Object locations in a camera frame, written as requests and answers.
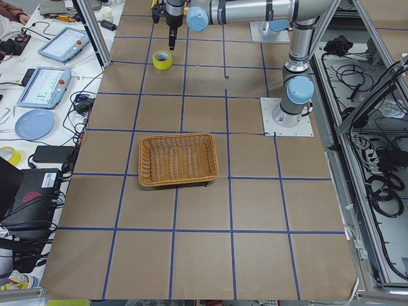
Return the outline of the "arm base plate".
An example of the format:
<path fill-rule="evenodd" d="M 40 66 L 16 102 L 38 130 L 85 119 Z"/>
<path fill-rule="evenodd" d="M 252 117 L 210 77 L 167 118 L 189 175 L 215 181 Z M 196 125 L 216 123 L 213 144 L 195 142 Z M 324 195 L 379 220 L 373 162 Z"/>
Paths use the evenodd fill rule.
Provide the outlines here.
<path fill-rule="evenodd" d="M 289 21 L 286 19 L 250 22 L 252 42 L 288 45 L 288 28 Z"/>
<path fill-rule="evenodd" d="M 300 114 L 289 115 L 281 109 L 281 98 L 260 98 L 266 136 L 313 137 L 310 115 L 305 106 Z"/>

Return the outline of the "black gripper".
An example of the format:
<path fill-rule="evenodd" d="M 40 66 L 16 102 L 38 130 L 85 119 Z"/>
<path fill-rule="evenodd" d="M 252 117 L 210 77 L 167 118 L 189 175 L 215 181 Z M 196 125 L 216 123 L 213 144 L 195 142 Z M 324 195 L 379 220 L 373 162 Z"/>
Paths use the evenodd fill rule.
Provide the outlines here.
<path fill-rule="evenodd" d="M 165 0 L 152 2 L 152 19 L 155 24 L 161 17 L 166 18 L 166 24 L 169 28 L 168 46 L 169 50 L 175 49 L 177 41 L 177 28 L 182 25 L 184 18 L 185 0 Z"/>

